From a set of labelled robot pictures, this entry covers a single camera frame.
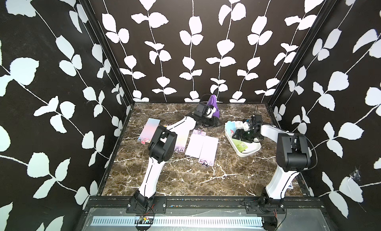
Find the white plastic storage box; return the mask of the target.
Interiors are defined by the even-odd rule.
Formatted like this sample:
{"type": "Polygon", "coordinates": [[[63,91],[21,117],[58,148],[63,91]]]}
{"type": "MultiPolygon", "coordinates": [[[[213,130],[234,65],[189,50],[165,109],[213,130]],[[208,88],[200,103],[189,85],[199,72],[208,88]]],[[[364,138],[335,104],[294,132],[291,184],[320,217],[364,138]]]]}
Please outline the white plastic storage box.
{"type": "Polygon", "coordinates": [[[249,157],[261,149],[260,141],[254,136],[248,120],[228,121],[225,135],[239,157],[249,157]]]}

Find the lilac checked sticker sheet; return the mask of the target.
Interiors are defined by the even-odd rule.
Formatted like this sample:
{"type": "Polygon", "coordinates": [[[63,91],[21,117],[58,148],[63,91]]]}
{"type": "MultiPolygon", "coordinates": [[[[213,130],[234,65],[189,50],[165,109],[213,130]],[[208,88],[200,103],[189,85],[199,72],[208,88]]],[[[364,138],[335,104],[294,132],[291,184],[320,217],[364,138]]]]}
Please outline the lilac checked sticker sheet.
{"type": "Polygon", "coordinates": [[[194,129],[192,135],[190,136],[185,155],[194,158],[199,158],[202,151],[205,136],[206,132],[194,129]]]}

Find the plain lilac sticker sheet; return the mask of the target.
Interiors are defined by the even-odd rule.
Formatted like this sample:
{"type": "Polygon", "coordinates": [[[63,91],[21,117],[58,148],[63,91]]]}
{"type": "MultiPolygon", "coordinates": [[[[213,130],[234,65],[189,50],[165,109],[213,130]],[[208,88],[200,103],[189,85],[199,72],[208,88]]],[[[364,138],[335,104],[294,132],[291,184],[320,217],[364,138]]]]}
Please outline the plain lilac sticker sheet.
{"type": "Polygon", "coordinates": [[[198,162],[202,165],[214,166],[218,146],[218,138],[205,136],[198,162]]]}

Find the purple sticker sheet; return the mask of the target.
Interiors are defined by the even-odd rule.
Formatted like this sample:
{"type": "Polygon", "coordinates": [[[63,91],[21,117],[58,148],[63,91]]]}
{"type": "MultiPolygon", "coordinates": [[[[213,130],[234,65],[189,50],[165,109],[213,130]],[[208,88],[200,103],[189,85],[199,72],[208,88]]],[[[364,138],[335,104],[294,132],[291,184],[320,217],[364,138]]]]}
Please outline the purple sticker sheet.
{"type": "Polygon", "coordinates": [[[174,152],[184,153],[186,150],[186,145],[189,137],[189,132],[181,132],[177,135],[177,140],[175,143],[174,152]]]}

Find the pink sticker sheet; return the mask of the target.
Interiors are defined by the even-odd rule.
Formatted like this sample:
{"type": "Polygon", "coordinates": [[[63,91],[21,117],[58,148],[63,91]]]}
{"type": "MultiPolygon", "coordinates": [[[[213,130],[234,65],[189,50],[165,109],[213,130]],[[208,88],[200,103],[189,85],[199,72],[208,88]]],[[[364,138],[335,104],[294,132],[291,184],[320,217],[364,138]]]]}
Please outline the pink sticker sheet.
{"type": "Polygon", "coordinates": [[[153,135],[160,123],[160,119],[149,118],[146,122],[138,141],[141,144],[149,144],[153,138],[153,135]]]}

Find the white rainbow sticker sheet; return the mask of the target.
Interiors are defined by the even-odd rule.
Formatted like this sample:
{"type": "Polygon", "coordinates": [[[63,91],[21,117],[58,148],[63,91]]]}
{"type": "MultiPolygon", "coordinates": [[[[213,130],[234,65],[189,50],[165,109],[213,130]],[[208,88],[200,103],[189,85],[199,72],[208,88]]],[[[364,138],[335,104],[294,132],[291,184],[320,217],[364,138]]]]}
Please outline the white rainbow sticker sheet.
{"type": "Polygon", "coordinates": [[[235,147],[237,148],[237,150],[242,153],[243,151],[245,151],[248,146],[246,145],[245,142],[241,141],[241,140],[237,140],[237,139],[232,139],[235,147]]]}

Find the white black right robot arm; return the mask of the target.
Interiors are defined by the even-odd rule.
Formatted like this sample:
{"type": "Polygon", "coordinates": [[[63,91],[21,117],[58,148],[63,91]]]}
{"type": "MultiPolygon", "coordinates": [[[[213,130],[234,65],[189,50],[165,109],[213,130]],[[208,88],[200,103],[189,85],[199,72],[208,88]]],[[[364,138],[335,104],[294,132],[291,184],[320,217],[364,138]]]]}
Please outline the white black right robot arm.
{"type": "Polygon", "coordinates": [[[280,205],[292,180],[302,171],[312,168],[309,140],[300,133],[289,133],[273,125],[261,124],[250,127],[247,122],[235,121],[236,131],[259,138],[268,138],[276,143],[277,168],[270,183],[258,200],[261,207],[280,205]]]}

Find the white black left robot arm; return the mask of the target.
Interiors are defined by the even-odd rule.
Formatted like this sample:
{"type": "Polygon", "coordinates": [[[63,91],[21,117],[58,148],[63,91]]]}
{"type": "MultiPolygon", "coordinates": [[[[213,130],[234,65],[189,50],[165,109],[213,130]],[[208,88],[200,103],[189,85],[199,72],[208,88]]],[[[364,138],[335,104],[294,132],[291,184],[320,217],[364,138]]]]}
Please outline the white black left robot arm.
{"type": "Polygon", "coordinates": [[[218,127],[220,124],[219,112],[212,109],[204,115],[198,112],[189,113],[182,120],[167,127],[159,125],[149,144],[147,171],[141,186],[133,195],[134,200],[145,209],[152,206],[160,173],[165,163],[172,157],[177,137],[181,132],[189,133],[197,125],[218,127]]]}

